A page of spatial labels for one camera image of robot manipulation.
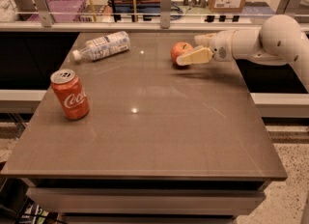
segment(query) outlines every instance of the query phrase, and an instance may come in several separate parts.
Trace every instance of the table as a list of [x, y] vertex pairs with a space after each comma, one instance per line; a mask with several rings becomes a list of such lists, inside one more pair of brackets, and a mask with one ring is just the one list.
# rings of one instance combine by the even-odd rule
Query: table
[[[67, 216], [250, 213], [287, 174], [236, 63], [179, 69], [170, 49], [195, 34], [128, 34], [130, 51], [67, 56], [62, 69], [80, 77], [89, 114], [67, 120], [48, 89], [2, 174]], [[71, 50], [101, 35], [81, 33]]]

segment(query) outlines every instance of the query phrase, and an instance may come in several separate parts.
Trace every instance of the black panel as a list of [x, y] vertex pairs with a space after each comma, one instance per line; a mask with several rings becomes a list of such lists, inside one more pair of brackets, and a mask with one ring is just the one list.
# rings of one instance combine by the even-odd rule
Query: black panel
[[46, 179], [39, 187], [105, 189], [258, 190], [260, 181], [70, 180]]
[[17, 179], [3, 181], [0, 185], [0, 223], [16, 223], [28, 202], [28, 186]]
[[290, 65], [263, 66], [247, 60], [237, 64], [251, 93], [307, 94]]
[[78, 34], [1, 32], [0, 89], [47, 89]]

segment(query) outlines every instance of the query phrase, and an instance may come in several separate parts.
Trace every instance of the soda can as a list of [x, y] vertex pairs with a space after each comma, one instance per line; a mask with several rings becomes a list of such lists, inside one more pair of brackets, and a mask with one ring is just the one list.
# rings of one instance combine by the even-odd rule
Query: soda can
[[50, 80], [50, 86], [68, 119], [77, 120], [88, 113], [88, 99], [75, 71], [57, 70], [50, 76]]

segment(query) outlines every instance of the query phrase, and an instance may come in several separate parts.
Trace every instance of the glass partition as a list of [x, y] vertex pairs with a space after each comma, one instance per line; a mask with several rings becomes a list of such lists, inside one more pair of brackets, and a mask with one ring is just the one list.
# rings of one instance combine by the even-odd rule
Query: glass partition
[[0, 0], [0, 5], [0, 25], [9, 21], [41, 23], [42, 27], [112, 24], [177, 29], [203, 25], [211, 29], [227, 24], [260, 25], [275, 14], [309, 23], [309, 0]]

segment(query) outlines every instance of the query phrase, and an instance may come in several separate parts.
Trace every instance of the apple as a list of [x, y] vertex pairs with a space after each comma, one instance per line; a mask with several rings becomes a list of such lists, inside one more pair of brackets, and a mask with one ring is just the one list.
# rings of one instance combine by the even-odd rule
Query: apple
[[191, 49], [193, 49], [193, 46], [188, 42], [175, 43], [171, 49], [171, 58], [173, 60], [173, 63], [177, 65], [176, 59]]

